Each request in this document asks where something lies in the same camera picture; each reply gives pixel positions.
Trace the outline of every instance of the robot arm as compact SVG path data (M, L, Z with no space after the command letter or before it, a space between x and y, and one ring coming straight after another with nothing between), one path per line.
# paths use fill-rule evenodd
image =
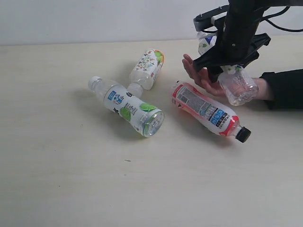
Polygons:
M194 60L196 71L207 68L212 82L222 72L220 66L246 67L259 57L258 49L268 45L270 37L255 35L264 12L270 7L303 6L303 0L229 0L229 5L219 7L194 19L196 31L217 28L215 47Z

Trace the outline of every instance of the table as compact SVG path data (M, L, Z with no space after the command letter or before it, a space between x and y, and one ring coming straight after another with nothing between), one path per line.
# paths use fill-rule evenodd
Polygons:
M302 36L272 38L251 76L303 67ZM87 82L127 86L147 48L166 61L142 99L166 119L143 139ZM193 83L183 53L197 41L0 47L1 226L301 227L302 112L253 101L233 107L245 144L213 135L170 102L176 80Z

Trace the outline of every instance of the white wall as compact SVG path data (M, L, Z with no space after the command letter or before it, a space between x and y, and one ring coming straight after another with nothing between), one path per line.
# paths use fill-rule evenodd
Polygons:
M196 15L227 3L227 0L0 0L0 45L190 39L196 36L193 26ZM303 8L293 7L273 21L301 28L302 12ZM259 31L288 34L265 22Z

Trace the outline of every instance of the plastic bottle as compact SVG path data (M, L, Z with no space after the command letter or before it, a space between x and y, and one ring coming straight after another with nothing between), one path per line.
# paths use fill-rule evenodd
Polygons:
M199 32L198 52L200 55L211 49L216 42L215 34ZM258 86L240 65L222 66L223 73L219 75L218 82L225 91L231 105L243 105L251 101L258 94Z
M117 82L93 77L89 80L88 86L107 109L130 122L143 136L150 137L161 127L164 113L157 107L133 96Z
M250 130L240 126L239 118L231 108L203 95L188 83L178 81L175 84L172 102L217 135L234 136L244 143L251 134Z
M137 62L129 76L131 84L127 90L140 98L143 90L150 90L164 64L164 54L155 49L148 49Z

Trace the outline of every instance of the white bottle cap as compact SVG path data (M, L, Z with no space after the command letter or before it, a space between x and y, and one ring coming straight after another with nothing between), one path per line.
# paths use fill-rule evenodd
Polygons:
M101 79L100 77L93 77L92 79L89 80L89 89L93 90L93 83L97 80Z
M132 83L128 86L127 90L137 98L140 98L143 94L143 87L140 84Z

